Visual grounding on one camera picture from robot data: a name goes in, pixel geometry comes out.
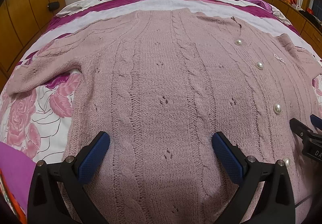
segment silver bolt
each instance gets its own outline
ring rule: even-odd
[[[74,156],[68,156],[68,157],[65,159],[65,161],[66,161],[67,163],[71,163],[71,162],[73,162],[73,161],[74,161]]]
[[[256,158],[254,157],[254,156],[248,156],[247,157],[247,160],[249,161],[249,162],[255,162],[256,161]]]
[[[282,160],[278,160],[278,161],[277,161],[277,164],[279,164],[279,165],[282,167],[282,166],[284,166],[284,165],[285,165],[285,162],[284,162],[284,161],[282,161]]]
[[[40,161],[37,162],[37,166],[40,167],[40,166],[43,165],[43,163],[44,163],[44,161],[43,160],[40,160]]]

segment drawer handle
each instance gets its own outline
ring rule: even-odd
[[[315,38],[319,41],[319,42],[321,42],[321,40],[318,38],[318,36],[317,35],[315,35],[315,34],[313,34],[314,36],[315,36]]]

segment pink sweater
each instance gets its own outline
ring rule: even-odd
[[[289,120],[313,128],[312,79],[322,68],[286,34],[275,38],[240,19],[188,9],[136,11],[56,40],[17,70],[7,92],[33,89],[72,68],[83,79],[64,157],[99,131],[110,134],[110,149],[85,189],[111,224],[214,222],[237,188],[214,155],[210,136],[217,131],[259,161],[289,157],[295,202],[310,193],[313,163],[301,155]],[[309,207],[297,208],[298,222]]]

